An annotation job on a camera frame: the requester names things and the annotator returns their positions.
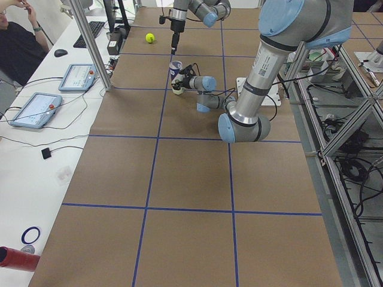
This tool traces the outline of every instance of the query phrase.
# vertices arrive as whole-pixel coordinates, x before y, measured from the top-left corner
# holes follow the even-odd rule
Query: black mouse
[[[54,51],[55,57],[61,57],[61,56],[64,56],[66,54],[68,54],[68,51],[66,51],[64,49],[57,49],[56,51]]]

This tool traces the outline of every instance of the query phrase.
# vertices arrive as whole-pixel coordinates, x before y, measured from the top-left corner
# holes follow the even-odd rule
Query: tennis ball
[[[151,44],[156,40],[156,37],[154,37],[152,33],[148,33],[146,34],[145,39],[149,44]]]

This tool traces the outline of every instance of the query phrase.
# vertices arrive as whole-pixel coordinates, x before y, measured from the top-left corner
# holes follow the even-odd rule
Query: black ring
[[[26,235],[28,232],[30,232],[31,230],[33,230],[33,229],[36,229],[37,232],[38,232],[36,239],[33,240],[33,241],[31,241],[31,242],[27,242],[27,241],[25,241],[25,235]],[[27,230],[25,230],[25,231],[23,232],[23,235],[22,235],[22,242],[23,242],[24,244],[32,244],[32,243],[35,243],[35,242],[40,238],[40,234],[41,234],[41,231],[40,231],[40,229],[39,229],[37,226],[29,227]]]

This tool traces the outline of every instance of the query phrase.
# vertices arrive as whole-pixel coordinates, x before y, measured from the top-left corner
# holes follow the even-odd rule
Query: computer keyboard
[[[93,37],[97,37],[105,22],[100,21],[90,21],[89,26],[92,31]],[[86,48],[86,44],[82,35],[78,37],[77,41],[73,45],[74,48]]]

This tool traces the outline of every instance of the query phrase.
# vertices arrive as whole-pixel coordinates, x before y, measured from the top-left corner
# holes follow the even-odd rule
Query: red can
[[[8,247],[0,247],[0,267],[24,271],[35,271],[40,256]]]

